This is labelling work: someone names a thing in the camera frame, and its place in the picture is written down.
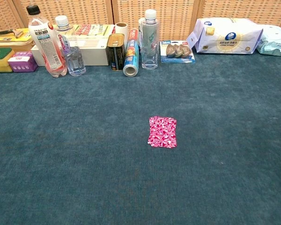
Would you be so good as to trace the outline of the black gold tin can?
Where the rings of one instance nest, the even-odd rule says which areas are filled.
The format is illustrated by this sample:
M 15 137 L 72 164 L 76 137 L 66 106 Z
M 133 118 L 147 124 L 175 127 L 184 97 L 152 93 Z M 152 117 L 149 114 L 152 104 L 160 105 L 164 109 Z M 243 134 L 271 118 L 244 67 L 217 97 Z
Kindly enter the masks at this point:
M 125 62 L 125 36 L 124 34 L 111 34 L 107 42 L 107 50 L 110 58 L 111 69 L 120 71 L 124 68 Z

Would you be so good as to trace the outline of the light blue wet wipes pack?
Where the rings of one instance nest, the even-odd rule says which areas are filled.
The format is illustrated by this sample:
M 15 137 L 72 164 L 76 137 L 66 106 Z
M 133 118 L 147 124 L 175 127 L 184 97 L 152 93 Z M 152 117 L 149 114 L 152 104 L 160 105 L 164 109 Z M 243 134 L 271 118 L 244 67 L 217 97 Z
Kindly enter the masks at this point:
M 281 56 L 281 27 L 275 25 L 260 25 L 263 29 L 257 50 L 260 54 Z

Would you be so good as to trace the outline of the green yellow scrub sponge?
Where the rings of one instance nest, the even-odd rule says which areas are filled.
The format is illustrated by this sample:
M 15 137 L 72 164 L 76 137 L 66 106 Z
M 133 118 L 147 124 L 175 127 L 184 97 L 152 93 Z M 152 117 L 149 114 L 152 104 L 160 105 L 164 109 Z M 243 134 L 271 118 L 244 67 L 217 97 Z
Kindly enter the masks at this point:
M 0 73 L 13 72 L 8 60 L 14 55 L 12 48 L 0 48 Z

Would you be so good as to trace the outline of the white paper cup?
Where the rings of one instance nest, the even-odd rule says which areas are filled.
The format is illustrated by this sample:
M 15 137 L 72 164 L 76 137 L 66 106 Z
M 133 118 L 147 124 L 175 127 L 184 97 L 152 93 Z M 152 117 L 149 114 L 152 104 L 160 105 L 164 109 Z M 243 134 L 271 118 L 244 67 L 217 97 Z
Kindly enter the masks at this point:
M 128 39 L 128 25 L 124 22 L 118 22 L 115 24 L 115 33 L 124 35 L 124 42 L 127 43 Z

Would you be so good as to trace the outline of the blue plastic wrap roll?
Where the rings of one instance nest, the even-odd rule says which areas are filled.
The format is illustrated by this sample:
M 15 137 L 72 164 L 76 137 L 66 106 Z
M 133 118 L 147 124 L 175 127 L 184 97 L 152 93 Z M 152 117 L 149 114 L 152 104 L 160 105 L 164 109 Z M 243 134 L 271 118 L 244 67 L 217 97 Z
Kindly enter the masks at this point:
M 138 29 L 131 29 L 128 33 L 128 42 L 126 46 L 126 58 L 124 62 L 123 73 L 127 77 L 134 77 L 139 70 L 139 44 Z

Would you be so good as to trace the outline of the small purple box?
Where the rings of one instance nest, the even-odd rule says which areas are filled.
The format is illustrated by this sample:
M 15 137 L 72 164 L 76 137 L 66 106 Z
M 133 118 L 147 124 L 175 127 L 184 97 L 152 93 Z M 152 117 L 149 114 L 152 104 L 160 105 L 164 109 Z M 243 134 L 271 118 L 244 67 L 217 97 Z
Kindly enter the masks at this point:
M 16 52 L 8 63 L 15 73 L 34 72 L 38 68 L 31 51 Z

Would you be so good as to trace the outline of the white tissue pack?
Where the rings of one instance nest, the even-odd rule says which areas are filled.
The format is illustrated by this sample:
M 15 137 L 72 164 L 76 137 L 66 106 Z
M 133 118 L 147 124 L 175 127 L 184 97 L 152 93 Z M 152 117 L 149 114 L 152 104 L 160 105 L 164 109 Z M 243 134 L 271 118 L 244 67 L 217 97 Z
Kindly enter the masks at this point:
M 199 18 L 187 43 L 198 53 L 252 54 L 262 33 L 262 26 L 249 19 Z

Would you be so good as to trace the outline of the teal carpet table cover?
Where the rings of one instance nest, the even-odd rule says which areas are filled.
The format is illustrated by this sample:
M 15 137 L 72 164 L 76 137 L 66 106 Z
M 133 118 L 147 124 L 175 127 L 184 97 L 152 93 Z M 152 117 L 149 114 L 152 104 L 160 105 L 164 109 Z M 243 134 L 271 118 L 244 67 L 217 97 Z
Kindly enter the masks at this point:
M 281 225 L 281 57 L 0 74 L 0 225 Z

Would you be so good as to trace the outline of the razor in yellow beige package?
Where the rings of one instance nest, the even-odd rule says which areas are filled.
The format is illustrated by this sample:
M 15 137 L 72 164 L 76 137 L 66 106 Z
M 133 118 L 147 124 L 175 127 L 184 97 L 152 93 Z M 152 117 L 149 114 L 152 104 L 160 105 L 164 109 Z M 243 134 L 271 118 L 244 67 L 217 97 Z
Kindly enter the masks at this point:
M 0 46 L 26 45 L 33 42 L 28 28 L 10 29 L 0 31 Z

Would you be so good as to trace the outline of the pink drink bottle black cap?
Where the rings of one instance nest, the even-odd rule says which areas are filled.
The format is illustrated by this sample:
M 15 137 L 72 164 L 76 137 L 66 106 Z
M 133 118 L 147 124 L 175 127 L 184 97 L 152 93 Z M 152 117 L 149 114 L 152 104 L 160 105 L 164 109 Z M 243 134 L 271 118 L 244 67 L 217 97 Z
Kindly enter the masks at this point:
M 30 16 L 28 29 L 44 59 L 46 70 L 55 78 L 65 76 L 67 64 L 53 25 L 41 15 L 38 5 L 29 5 L 26 10 Z

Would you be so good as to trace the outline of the tall clear bottle white cap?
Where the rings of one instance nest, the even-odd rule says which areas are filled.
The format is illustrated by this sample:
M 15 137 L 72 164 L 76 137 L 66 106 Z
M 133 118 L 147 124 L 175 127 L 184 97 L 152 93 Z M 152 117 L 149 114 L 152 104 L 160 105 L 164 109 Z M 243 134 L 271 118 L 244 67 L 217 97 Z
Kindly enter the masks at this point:
M 142 68 L 153 70 L 158 66 L 159 21 L 156 10 L 147 9 L 145 19 L 141 22 L 141 60 Z

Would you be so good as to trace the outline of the blue blister pack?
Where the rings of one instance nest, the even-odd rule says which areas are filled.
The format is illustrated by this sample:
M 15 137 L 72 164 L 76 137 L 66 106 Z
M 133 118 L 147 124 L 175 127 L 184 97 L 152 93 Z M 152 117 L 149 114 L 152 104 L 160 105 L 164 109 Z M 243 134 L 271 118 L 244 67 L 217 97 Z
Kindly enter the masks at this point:
M 160 41 L 160 59 L 161 63 L 195 63 L 186 40 Z

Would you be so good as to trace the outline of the yellow green sponge multipack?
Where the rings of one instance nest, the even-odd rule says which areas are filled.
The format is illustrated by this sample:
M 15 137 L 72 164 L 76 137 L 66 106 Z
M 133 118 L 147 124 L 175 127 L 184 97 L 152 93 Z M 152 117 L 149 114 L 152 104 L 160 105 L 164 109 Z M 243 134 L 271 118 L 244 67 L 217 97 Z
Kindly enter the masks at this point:
M 71 24 L 77 39 L 102 39 L 114 33 L 114 24 Z

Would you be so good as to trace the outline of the clear water bottle pink label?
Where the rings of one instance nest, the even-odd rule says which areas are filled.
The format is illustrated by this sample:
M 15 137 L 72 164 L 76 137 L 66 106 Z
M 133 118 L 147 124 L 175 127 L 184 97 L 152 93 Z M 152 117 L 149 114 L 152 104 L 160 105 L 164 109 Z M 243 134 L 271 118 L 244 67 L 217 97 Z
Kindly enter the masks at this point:
M 86 72 L 81 50 L 74 27 L 69 23 L 66 15 L 55 17 L 57 37 L 62 54 L 67 63 L 67 69 L 72 76 L 80 76 Z

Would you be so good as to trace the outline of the long white carton box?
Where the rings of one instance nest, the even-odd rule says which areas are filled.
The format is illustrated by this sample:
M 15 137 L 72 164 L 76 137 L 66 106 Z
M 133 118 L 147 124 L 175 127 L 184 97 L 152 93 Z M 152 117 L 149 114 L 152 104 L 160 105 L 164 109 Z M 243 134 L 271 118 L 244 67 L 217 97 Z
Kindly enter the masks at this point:
M 77 39 L 85 66 L 108 66 L 107 38 Z

